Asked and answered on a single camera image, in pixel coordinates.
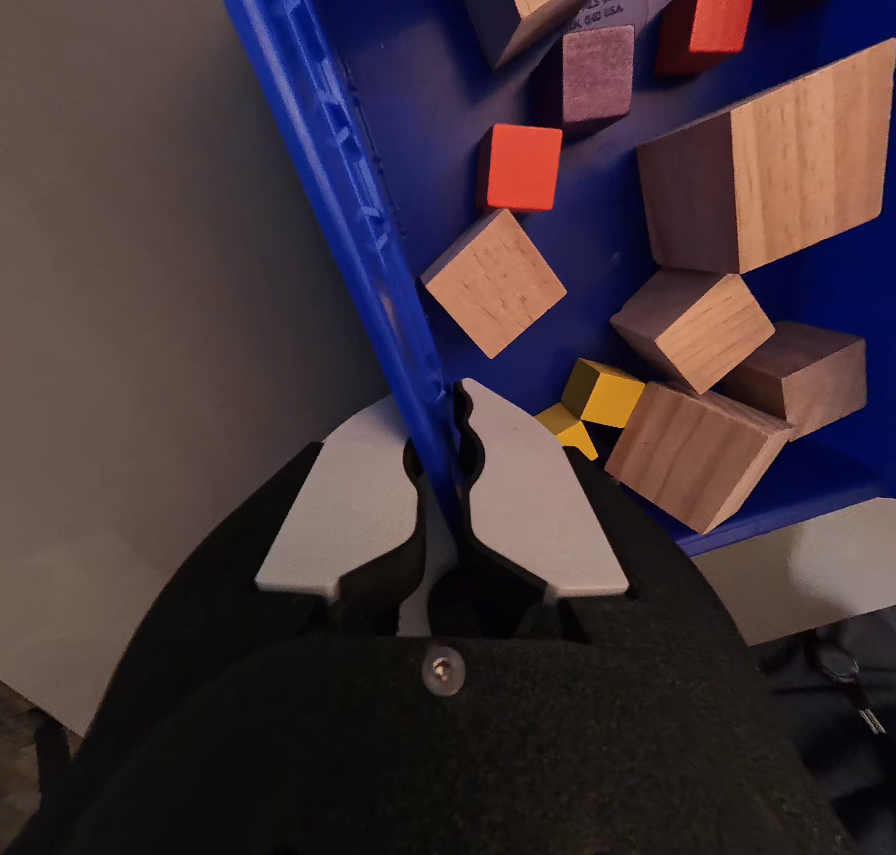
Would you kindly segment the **pile of coloured wooden cubes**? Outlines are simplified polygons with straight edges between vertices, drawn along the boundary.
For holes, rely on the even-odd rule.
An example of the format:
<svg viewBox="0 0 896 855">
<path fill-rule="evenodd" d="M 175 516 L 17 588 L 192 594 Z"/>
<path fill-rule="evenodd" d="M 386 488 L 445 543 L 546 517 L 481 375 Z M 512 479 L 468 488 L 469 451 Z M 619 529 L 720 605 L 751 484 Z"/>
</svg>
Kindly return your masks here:
<svg viewBox="0 0 896 855">
<path fill-rule="evenodd" d="M 569 295 L 487 359 L 444 310 L 449 379 L 547 406 L 574 358 L 648 371 L 609 318 L 660 267 L 738 274 L 770 320 L 866 342 L 868 403 L 784 447 L 734 517 L 693 553 L 894 496 L 894 0 L 761 0 L 745 55 L 645 90 L 615 133 L 561 164 L 563 202 L 532 222 Z"/>
</svg>

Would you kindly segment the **dark blue clothing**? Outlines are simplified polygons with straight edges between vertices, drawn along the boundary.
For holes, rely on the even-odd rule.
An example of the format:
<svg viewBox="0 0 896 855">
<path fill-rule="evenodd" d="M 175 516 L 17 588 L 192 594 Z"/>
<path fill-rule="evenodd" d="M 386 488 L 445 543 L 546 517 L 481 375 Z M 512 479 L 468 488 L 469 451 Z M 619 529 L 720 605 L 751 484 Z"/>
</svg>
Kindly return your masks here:
<svg viewBox="0 0 896 855">
<path fill-rule="evenodd" d="M 894 613 L 750 648 L 787 737 L 862 853 L 895 852 Z"/>
</svg>

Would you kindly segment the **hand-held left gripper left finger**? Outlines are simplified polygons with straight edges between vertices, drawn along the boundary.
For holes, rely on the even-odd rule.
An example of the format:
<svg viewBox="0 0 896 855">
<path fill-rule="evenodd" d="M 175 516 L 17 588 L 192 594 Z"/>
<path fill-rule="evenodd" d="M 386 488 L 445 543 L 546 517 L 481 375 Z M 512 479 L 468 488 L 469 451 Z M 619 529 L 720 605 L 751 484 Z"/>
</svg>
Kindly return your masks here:
<svg viewBox="0 0 896 855">
<path fill-rule="evenodd" d="M 393 396 L 324 440 L 256 586 L 322 598 L 407 598 L 426 562 L 422 471 Z"/>
</svg>

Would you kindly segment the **blue plastic box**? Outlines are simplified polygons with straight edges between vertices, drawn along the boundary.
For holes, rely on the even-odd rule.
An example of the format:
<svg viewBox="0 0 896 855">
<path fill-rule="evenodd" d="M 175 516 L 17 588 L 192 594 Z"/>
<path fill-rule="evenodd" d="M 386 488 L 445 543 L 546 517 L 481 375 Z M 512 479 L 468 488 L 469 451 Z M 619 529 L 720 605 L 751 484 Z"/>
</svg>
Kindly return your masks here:
<svg viewBox="0 0 896 855">
<path fill-rule="evenodd" d="M 774 25 L 757 0 L 745 48 L 698 77 L 652 79 L 659 21 L 636 40 L 633 107 L 565 146 L 554 209 L 521 225 L 566 297 L 489 359 L 420 285 L 474 223 L 476 150 L 536 123 L 532 69 L 556 32 L 492 71 L 463 0 L 223 0 L 312 209 L 433 479 L 458 513 L 454 381 L 527 413 L 559 400 L 577 358 L 660 379 L 609 323 L 658 270 L 634 149 L 894 36 L 894 0 L 830 0 Z M 694 556 L 877 497 L 894 498 L 894 132 L 877 219 L 745 275 L 772 321 L 863 337 L 868 405 L 789 443 L 744 506 L 698 536 L 636 503 Z"/>
</svg>

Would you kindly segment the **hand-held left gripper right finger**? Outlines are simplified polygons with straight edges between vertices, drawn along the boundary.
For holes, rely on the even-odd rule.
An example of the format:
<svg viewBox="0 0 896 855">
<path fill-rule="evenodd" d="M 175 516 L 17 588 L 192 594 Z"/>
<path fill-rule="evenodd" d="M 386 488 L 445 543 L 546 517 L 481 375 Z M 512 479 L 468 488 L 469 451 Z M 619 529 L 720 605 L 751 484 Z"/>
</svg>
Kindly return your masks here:
<svg viewBox="0 0 896 855">
<path fill-rule="evenodd" d="M 554 433 L 471 378 L 455 385 L 454 416 L 473 544 L 546 598 L 627 592 L 629 581 Z"/>
</svg>

